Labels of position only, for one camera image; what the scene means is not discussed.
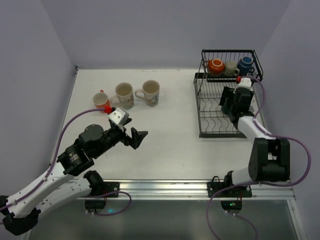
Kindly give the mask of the cream floral mug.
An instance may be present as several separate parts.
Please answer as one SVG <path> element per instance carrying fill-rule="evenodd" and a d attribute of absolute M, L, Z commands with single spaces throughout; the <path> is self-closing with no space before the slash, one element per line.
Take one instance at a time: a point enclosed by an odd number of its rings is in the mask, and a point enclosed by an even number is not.
<path fill-rule="evenodd" d="M 113 107 L 121 107 L 125 110 L 130 110 L 134 107 L 133 87 L 130 83 L 123 82 L 115 87 L 115 96 L 109 99 Z"/>

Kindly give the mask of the salmon orange mug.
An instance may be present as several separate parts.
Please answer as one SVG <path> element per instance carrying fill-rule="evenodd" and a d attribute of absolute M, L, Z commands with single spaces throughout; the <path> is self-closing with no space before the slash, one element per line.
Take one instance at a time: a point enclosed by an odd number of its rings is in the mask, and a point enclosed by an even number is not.
<path fill-rule="evenodd" d="M 99 109 L 102 113 L 109 114 L 112 110 L 110 105 L 109 97 L 103 90 L 96 93 L 92 98 L 93 104 L 97 109 Z"/>

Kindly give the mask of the tall floral white mug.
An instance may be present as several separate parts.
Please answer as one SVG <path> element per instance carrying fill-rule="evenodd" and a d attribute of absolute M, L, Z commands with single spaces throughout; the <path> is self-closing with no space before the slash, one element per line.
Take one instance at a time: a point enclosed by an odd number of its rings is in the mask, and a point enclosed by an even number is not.
<path fill-rule="evenodd" d="M 137 89 L 134 95 L 145 101 L 149 107 L 155 107 L 159 103 L 160 84 L 155 80 L 147 80 L 143 83 L 142 89 Z"/>

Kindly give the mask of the dark teal mug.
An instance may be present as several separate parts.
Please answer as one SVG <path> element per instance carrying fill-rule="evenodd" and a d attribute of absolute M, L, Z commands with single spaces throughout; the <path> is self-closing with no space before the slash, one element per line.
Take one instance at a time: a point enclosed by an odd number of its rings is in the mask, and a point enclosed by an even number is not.
<path fill-rule="evenodd" d="M 233 101 L 230 98 L 225 98 L 220 101 L 219 105 L 221 106 L 221 111 L 223 114 L 229 116 L 231 111 L 231 105 Z"/>

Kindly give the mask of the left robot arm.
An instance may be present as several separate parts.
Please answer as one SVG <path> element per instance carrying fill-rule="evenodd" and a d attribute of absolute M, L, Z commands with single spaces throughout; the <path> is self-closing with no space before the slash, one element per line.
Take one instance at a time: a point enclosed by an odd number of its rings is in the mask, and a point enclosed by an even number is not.
<path fill-rule="evenodd" d="M 135 128 L 127 135 L 125 128 L 113 122 L 108 130 L 97 124 L 87 126 L 40 177 L 16 194 L 0 197 L 5 229 L 15 236 L 22 235 L 36 226 L 39 216 L 47 211 L 72 199 L 102 195 L 103 179 L 89 169 L 94 160 L 118 143 L 137 149 L 147 135 L 147 131 Z"/>

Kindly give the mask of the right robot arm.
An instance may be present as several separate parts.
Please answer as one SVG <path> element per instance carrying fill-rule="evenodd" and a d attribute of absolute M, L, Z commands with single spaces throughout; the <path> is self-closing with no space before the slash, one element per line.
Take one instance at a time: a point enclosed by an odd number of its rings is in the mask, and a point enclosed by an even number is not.
<path fill-rule="evenodd" d="M 286 182 L 290 178 L 290 143 L 271 136 L 250 111 L 254 92 L 245 87 L 225 86 L 219 105 L 230 122 L 252 143 L 248 166 L 229 171 L 225 187 L 248 182 Z"/>

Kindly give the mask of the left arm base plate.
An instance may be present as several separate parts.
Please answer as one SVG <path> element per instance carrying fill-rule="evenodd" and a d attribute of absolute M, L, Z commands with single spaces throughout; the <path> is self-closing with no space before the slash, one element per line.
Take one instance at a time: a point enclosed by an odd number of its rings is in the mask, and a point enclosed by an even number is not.
<path fill-rule="evenodd" d="M 120 183 L 118 181 L 104 181 L 102 187 L 102 194 L 109 194 L 106 198 L 117 198 L 119 196 Z"/>

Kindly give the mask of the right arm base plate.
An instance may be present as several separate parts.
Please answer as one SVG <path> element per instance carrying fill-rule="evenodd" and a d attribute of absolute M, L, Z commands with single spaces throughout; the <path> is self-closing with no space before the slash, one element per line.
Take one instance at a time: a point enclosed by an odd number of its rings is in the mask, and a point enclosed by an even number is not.
<path fill-rule="evenodd" d="M 238 186 L 222 191 L 223 189 L 233 185 L 232 179 L 229 175 L 226 175 L 223 180 L 218 176 L 214 176 L 206 185 L 209 198 L 218 191 L 220 192 L 217 194 L 216 198 L 251 198 L 253 196 L 250 186 Z"/>

